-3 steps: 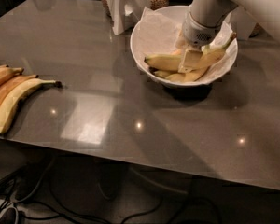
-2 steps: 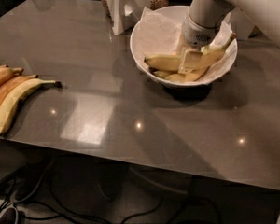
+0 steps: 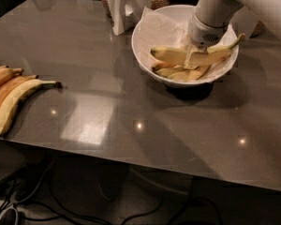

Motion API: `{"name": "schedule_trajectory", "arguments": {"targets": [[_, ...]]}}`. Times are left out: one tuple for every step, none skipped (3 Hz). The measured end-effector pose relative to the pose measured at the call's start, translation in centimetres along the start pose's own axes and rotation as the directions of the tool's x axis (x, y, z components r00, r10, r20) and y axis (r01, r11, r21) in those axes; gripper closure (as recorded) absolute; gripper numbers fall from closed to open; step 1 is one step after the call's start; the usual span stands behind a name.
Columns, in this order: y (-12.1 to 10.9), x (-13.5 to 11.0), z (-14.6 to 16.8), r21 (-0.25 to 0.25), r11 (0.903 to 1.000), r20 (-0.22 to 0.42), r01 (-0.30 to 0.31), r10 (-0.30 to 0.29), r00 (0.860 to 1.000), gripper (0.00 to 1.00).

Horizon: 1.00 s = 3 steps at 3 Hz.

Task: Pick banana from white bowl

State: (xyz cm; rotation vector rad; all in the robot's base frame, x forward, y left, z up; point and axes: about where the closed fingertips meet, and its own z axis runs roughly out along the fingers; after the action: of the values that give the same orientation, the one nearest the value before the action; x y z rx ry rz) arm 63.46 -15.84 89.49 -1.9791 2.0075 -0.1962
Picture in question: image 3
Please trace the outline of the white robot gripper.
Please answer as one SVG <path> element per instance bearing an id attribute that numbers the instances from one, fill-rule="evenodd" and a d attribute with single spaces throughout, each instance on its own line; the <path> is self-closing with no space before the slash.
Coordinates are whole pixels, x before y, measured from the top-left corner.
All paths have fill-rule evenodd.
<path id="1" fill-rule="evenodd" d="M 212 27 L 200 21 L 197 14 L 194 13 L 188 24 L 188 34 L 192 44 L 189 44 L 186 50 L 184 68 L 196 69 L 197 66 L 190 63 L 192 53 L 197 52 L 201 47 L 211 47 L 217 44 L 227 32 L 226 25 L 221 27 Z"/>

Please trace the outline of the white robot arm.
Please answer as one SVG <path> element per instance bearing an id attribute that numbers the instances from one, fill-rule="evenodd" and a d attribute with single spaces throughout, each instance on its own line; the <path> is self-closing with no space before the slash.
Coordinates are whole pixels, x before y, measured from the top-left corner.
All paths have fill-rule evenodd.
<path id="1" fill-rule="evenodd" d="M 218 43 L 242 7 L 247 7 L 281 40 L 281 0 L 199 0 L 189 20 L 191 43 L 202 48 Z"/>

